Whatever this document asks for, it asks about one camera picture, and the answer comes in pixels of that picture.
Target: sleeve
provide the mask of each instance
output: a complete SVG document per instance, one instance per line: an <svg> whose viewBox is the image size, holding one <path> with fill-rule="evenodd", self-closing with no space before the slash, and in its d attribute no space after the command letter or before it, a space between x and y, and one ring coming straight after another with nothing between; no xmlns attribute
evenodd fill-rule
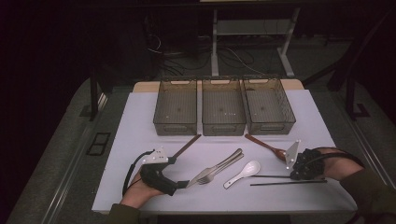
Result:
<svg viewBox="0 0 396 224"><path fill-rule="evenodd" d="M136 208L114 203L111 206L106 224L137 224L140 217L140 211Z"/></svg>
<svg viewBox="0 0 396 224"><path fill-rule="evenodd" d="M366 223L396 223L396 190L372 171L364 169L340 182L358 206Z"/></svg>

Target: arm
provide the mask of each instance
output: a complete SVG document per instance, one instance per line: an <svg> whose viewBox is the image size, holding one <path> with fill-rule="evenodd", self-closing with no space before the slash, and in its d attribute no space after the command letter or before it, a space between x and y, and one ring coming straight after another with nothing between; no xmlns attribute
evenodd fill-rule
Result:
<svg viewBox="0 0 396 224"><path fill-rule="evenodd" d="M335 149L321 153L340 152ZM396 191L371 170L345 158L325 160L324 175L339 180L341 186L352 196L358 213L366 223L396 223Z"/></svg>
<svg viewBox="0 0 396 224"><path fill-rule="evenodd" d="M143 183L139 170L120 203L111 207L106 224L137 224L140 217L138 209L150 198L161 194L163 193Z"/></svg>

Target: white table surface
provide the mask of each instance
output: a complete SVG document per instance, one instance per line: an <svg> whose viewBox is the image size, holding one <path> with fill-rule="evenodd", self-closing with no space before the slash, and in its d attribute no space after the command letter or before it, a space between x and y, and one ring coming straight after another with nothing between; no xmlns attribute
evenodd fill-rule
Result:
<svg viewBox="0 0 396 224"><path fill-rule="evenodd" d="M124 178L132 162L143 152L163 147L173 156L193 136L158 136L152 123L157 100L156 92L133 92L126 103L120 127L112 146L92 210L108 213L113 203L121 199ZM296 117L288 135L255 135L270 146L288 149L297 139L299 151L305 148L334 147L309 91L286 91ZM198 94L198 133L202 133L201 95ZM245 157L225 169L207 185L193 185L178 189L174 196L162 195L151 199L142 208L144 214L292 214L313 212L351 212L357 209L349 194L337 181L326 184L300 184L251 187L253 183L290 181L279 178L247 177L230 188L224 182L237 175L249 161L259 161L258 175L288 175L283 162L264 147L244 136L201 136L177 158L177 162L163 170L174 180L191 180L206 167L230 156L238 148Z"/></svg>

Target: white ceramic spoon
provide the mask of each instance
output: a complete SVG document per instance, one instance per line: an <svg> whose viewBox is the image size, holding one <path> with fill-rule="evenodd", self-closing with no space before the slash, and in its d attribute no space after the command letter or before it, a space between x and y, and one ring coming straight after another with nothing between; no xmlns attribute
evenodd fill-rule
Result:
<svg viewBox="0 0 396 224"><path fill-rule="evenodd" d="M233 183L235 183L238 179L244 178L244 177L248 177L251 175L255 175L260 171L260 163L257 161L250 161L248 162L244 169L241 171L241 173L239 173L239 175L236 175L235 177L233 177L232 179L230 179L229 181L224 183L224 188L227 189L229 188Z"/></svg>

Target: table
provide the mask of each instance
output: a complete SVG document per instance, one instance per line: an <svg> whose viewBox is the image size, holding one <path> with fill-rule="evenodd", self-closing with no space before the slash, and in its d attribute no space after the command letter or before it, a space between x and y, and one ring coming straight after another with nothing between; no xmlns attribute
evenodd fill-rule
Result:
<svg viewBox="0 0 396 224"><path fill-rule="evenodd" d="M287 135L256 137L273 147L285 149L300 139L300 152L305 148L333 147L334 142L310 92L304 90L296 79L282 80L282 83L297 121ZM158 90L158 85L158 82L137 83L134 92L130 93L92 206L93 211L106 214L113 203L120 201L124 178L138 155L163 147L168 156L173 156L192 139L192 136L156 134L152 119L157 99L154 90ZM198 133L202 133L200 100L198 94ZM155 197L141 208L143 214L293 214L351 212L357 209L349 194L331 179L327 184L251 187L249 184L290 180L244 178L225 189L223 183L237 175L252 160L262 165L258 175L290 173L270 150L250 142L244 136L202 136L163 173L174 181L190 180L204 168L227 158L239 147L245 157L216 175L211 183L178 189L172 197Z"/></svg>
<svg viewBox="0 0 396 224"><path fill-rule="evenodd" d="M201 0L201 2L232 2L226 0ZM266 20L255 20L255 21L219 21L218 10L214 9L213 13L213 26L212 26L212 76L219 75L219 61L217 54L218 36L219 35L285 35L285 42L281 48L277 48L277 53L280 61L282 62L283 68L285 69L287 77L294 77L294 72L291 68L288 56L286 55L289 44L293 35L294 27L297 23L298 14L300 8L296 7L290 19L287 20L276 20L275 33L268 33L264 27ZM286 24L285 27L278 30L278 22Z"/></svg>

